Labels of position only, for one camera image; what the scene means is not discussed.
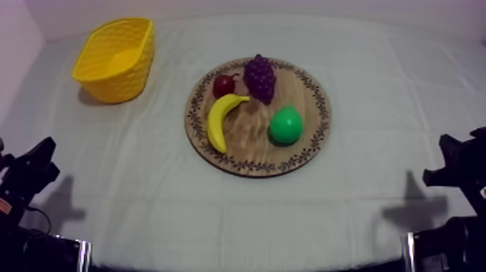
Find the yellow banana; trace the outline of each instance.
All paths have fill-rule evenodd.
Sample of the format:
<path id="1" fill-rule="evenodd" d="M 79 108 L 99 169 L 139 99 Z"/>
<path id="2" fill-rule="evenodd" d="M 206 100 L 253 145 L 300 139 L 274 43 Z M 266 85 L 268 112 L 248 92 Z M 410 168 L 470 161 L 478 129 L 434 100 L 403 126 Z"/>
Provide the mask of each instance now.
<path id="1" fill-rule="evenodd" d="M 238 96 L 229 93 L 219 98 L 211 107 L 208 115 L 208 138 L 213 147 L 221 152 L 226 152 L 226 142 L 223 135 L 224 117 L 230 110 L 236 108 L 241 102 L 250 101 L 249 96 Z"/>

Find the round wooden tray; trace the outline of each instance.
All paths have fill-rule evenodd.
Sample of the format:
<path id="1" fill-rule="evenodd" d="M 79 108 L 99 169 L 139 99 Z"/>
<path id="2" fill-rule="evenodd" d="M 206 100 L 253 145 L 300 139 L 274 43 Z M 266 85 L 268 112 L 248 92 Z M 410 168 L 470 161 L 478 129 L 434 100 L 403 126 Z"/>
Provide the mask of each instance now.
<path id="1" fill-rule="evenodd" d="M 235 77 L 237 95 L 249 95 L 243 83 L 244 66 L 250 60 L 237 59 L 222 64 L 206 74 L 187 99 L 185 127 L 196 151 L 214 166 L 246 177 L 271 177 L 293 171 L 309 162 L 319 152 L 329 135 L 331 105 L 323 88 L 303 69 L 270 59 L 277 77 L 275 96 L 269 106 L 251 98 L 239 104 L 225 118 L 223 133 L 226 154 L 219 153 L 208 141 L 207 120 L 215 102 L 213 81 L 222 74 Z M 304 131 L 293 145 L 278 147 L 268 139 L 272 116 L 282 107 L 294 105 L 301 114 Z"/>

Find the plastic basket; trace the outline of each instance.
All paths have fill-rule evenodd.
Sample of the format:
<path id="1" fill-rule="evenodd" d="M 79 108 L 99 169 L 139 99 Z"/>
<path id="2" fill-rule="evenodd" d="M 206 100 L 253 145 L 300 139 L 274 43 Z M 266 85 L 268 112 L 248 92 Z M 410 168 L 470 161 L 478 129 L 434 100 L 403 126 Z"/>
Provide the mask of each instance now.
<path id="1" fill-rule="evenodd" d="M 153 22 L 122 18 L 90 34 L 72 77 L 99 101 L 125 102 L 143 91 L 153 55 Z"/>

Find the table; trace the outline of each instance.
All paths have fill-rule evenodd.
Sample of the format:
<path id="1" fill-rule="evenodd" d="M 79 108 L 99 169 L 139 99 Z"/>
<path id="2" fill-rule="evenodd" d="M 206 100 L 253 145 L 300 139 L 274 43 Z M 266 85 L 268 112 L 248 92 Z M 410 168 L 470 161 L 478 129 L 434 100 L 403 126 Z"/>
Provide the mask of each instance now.
<path id="1" fill-rule="evenodd" d="M 401 254 L 400 235 L 474 214 L 458 190 L 425 188 L 438 138 L 486 125 L 486 53 L 406 27 L 291 15 L 156 22 L 144 93 L 96 103 L 70 77 L 87 35 L 49 41 L 5 123 L 6 149 L 52 136 L 58 180 L 35 199 L 54 232 L 94 244 L 98 263 L 171 271 L 301 271 Z M 266 180 L 232 176 L 183 126 L 193 85 L 215 66 L 275 57 L 306 69 L 333 107 L 309 164 Z M 45 226 L 29 214 L 26 226 Z"/>

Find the green ball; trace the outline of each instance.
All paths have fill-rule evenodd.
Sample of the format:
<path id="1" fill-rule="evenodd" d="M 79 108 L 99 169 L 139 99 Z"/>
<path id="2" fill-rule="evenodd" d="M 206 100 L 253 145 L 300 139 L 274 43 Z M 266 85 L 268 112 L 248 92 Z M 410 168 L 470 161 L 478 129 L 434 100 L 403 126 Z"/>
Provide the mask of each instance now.
<path id="1" fill-rule="evenodd" d="M 280 109 L 270 121 L 270 136 L 277 143 L 295 143 L 302 134 L 302 118 L 293 106 Z"/>

